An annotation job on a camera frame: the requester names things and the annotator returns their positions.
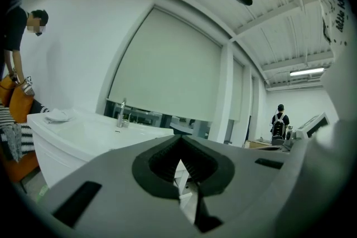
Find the black t-shirt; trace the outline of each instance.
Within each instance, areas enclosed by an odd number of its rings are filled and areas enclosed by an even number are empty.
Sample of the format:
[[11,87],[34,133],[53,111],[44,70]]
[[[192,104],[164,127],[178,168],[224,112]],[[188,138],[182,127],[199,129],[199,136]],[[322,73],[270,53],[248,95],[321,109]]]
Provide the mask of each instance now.
[[[283,113],[278,113],[278,114],[277,114],[278,119],[280,119],[282,115],[283,115]],[[273,125],[274,125],[274,122],[275,122],[275,115],[273,116],[273,119],[272,119],[272,124],[273,124]],[[288,115],[285,115],[285,116],[284,116],[283,122],[284,122],[284,124],[285,124],[285,131],[284,131],[284,134],[283,134],[283,138],[285,138],[285,135],[286,135],[286,126],[290,124]]]
[[16,7],[5,16],[4,49],[19,51],[23,32],[26,28],[27,14],[21,7]]

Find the man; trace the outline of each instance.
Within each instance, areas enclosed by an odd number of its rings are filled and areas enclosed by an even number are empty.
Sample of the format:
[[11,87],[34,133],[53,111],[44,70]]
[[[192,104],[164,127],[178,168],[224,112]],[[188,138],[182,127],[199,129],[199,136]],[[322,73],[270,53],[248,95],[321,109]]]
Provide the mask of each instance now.
[[[277,114],[277,118],[280,119],[282,118],[284,124],[285,124],[285,130],[284,130],[284,134],[283,134],[283,139],[285,140],[285,136],[286,136],[286,130],[288,129],[288,125],[290,124],[290,121],[289,121],[289,117],[288,115],[284,115],[284,105],[280,104],[278,106],[278,114]],[[272,125],[273,125],[273,128],[271,130],[271,132],[273,133],[274,132],[274,122],[275,122],[275,115],[273,116],[273,119],[272,119]]]
[[[25,77],[22,71],[20,55],[20,44],[23,32],[27,27],[27,30],[30,32],[36,33],[37,36],[41,35],[49,20],[49,15],[45,10],[35,10],[31,13],[27,13],[20,7],[20,4],[21,0],[13,0],[10,4],[10,9],[5,15],[4,60],[10,78],[17,80],[17,74],[20,84],[23,84]],[[11,66],[11,52],[16,74]]]

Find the white wall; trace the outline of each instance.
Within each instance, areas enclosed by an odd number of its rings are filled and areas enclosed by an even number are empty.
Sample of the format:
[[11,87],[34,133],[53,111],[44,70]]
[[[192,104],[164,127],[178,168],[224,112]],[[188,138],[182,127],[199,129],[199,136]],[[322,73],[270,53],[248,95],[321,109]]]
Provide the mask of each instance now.
[[104,111],[112,76],[127,42],[154,3],[190,15],[194,24],[218,42],[226,37],[204,16],[177,0],[23,2],[29,12],[45,9],[49,14],[42,36],[25,31],[21,56],[25,76],[32,76],[35,98],[50,109],[81,106]]
[[262,126],[263,138],[266,140],[271,139],[271,126],[269,125],[279,104],[284,105],[285,114],[289,116],[290,125],[294,129],[322,112],[326,112],[330,124],[336,123],[338,120],[335,107],[324,89],[268,91],[265,120]]
[[265,123],[265,108],[267,92],[262,79],[256,77],[253,80],[253,104],[252,118],[250,119],[249,140],[263,137]]

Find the sink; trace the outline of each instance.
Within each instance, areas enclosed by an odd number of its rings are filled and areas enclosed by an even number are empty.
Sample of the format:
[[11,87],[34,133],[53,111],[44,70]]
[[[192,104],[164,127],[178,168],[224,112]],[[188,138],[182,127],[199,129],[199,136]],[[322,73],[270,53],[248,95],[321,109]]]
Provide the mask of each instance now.
[[[118,128],[116,119],[84,109],[64,111],[72,120],[47,124],[46,113],[27,116],[36,157],[48,187],[105,152],[173,135],[172,129],[135,123]],[[182,176],[185,171],[180,162],[175,177]]]
[[140,126],[117,128],[95,121],[78,122],[59,130],[57,134],[68,140],[68,143],[74,147],[86,148],[87,151],[98,155],[111,149],[119,149],[168,135],[168,133],[158,133]]

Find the white shirt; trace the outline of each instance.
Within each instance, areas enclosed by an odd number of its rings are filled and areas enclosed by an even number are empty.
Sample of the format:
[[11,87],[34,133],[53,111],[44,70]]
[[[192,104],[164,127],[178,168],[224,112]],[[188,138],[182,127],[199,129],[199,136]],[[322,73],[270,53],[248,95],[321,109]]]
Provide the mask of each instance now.
[[319,0],[335,63],[321,81],[340,119],[357,119],[357,21],[348,0]]

